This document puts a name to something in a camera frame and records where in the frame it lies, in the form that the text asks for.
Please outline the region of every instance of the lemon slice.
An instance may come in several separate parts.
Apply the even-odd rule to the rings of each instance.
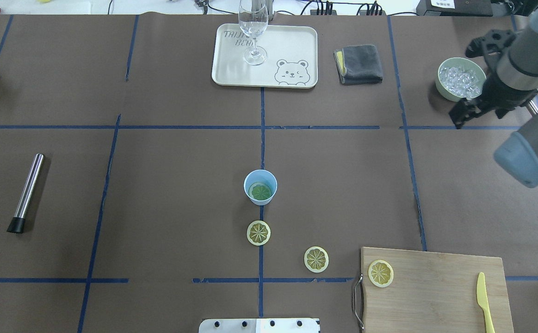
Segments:
[[[255,200],[263,201],[271,197],[271,189],[266,184],[258,181],[248,188],[248,194]]]
[[[376,287],[388,287],[394,280],[394,270],[389,263],[384,260],[376,260],[368,267],[370,281]]]
[[[269,241],[271,237],[271,228],[265,221],[254,221],[248,225],[246,230],[246,238],[252,245],[261,246]]]
[[[311,247],[304,254],[304,264],[311,272],[320,273],[328,267],[328,253],[321,247]]]

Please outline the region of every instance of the black muddler tip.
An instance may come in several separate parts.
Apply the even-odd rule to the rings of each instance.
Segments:
[[[12,234],[21,234],[24,232],[24,222],[26,219],[23,217],[13,217],[10,225],[8,226],[8,232]]]

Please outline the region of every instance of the glass stem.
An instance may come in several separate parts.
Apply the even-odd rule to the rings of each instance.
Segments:
[[[252,43],[253,43],[252,55],[257,56],[259,55],[259,49],[256,48],[256,38],[252,38]]]

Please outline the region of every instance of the wooden cutting board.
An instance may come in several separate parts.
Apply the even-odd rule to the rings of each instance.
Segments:
[[[387,261],[393,282],[374,286],[368,267]],[[503,260],[450,253],[361,248],[366,333],[484,333],[476,279],[485,273],[496,333],[513,333]]]

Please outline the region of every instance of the gray towel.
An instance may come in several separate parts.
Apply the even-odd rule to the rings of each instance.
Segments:
[[[346,46],[335,50],[334,61],[344,85],[382,82],[382,64],[375,45]]]

